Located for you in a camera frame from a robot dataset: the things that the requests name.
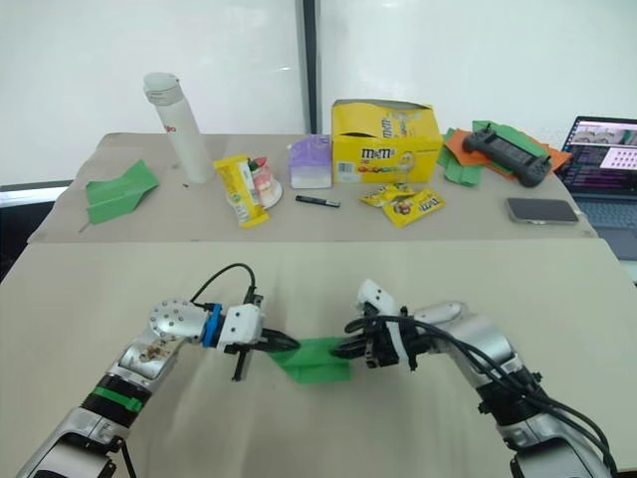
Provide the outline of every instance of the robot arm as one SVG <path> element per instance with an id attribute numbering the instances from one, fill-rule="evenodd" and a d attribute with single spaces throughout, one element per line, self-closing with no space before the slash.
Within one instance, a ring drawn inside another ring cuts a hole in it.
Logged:
<path id="1" fill-rule="evenodd" d="M 421 309 L 408 316 L 406 308 L 399 308 L 372 281 L 362 285 L 358 303 L 363 318 L 350 323 L 345 331 L 363 332 L 343 341 L 332 351 L 334 355 L 346 359 L 365 357 L 371 368 L 404 361 L 413 370 L 419 354 L 446 354 L 482 398 L 480 411 L 494 416 L 505 443 L 517 451 L 511 463 L 514 478 L 611 476 L 582 433 L 560 419 L 563 415 L 526 397 L 549 400 L 539 385 L 539 374 L 527 370 L 489 319 L 470 314 L 458 302 Z M 418 323 L 433 327 L 425 329 Z M 468 356 L 454 341 L 481 352 L 489 361 Z M 507 385 L 505 378 L 519 383 L 525 396 L 503 386 Z"/>
<path id="2" fill-rule="evenodd" d="M 124 445 L 129 430 L 150 397 L 174 367 L 184 344 L 239 353 L 233 380 L 241 379 L 247 353 L 292 350 L 285 334 L 264 329 L 262 297 L 249 291 L 250 303 L 225 315 L 219 304 L 163 301 L 150 313 L 145 330 L 110 366 L 81 406 L 72 409 L 18 472 L 19 478 L 107 478 L 115 471 L 108 458 Z"/>

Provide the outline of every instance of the laptop screen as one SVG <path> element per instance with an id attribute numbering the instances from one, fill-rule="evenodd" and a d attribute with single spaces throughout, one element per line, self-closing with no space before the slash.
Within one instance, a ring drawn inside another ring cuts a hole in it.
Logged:
<path id="1" fill-rule="evenodd" d="M 637 120 L 578 117 L 555 174 L 570 192 L 637 195 Z"/>

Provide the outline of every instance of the white bottle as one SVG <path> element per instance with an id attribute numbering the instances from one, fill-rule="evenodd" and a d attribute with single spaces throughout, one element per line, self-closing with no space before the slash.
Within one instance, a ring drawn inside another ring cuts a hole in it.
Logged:
<path id="1" fill-rule="evenodd" d="M 188 179 L 206 182 L 214 174 L 214 167 L 179 79 L 170 73 L 149 73 L 143 77 L 143 90 L 157 108 Z"/>

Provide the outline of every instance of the black marker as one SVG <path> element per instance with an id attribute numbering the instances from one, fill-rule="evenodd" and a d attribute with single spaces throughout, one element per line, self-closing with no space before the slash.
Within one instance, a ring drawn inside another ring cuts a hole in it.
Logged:
<path id="1" fill-rule="evenodd" d="M 328 201 L 327 199 L 318 199 L 317 197 L 301 196 L 297 194 L 298 202 L 306 202 L 308 204 L 318 204 L 319 206 L 340 207 L 340 201 Z"/>

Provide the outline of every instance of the black handheld console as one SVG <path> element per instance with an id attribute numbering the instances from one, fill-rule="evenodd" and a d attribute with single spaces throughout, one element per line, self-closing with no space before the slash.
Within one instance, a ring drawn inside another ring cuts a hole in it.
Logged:
<path id="1" fill-rule="evenodd" d="M 518 177 L 520 184 L 535 187 L 550 172 L 550 156 L 536 156 L 510 141 L 498 136 L 489 127 L 472 132 L 465 137 L 462 148 L 467 152 L 477 150 L 490 160 L 510 169 Z"/>

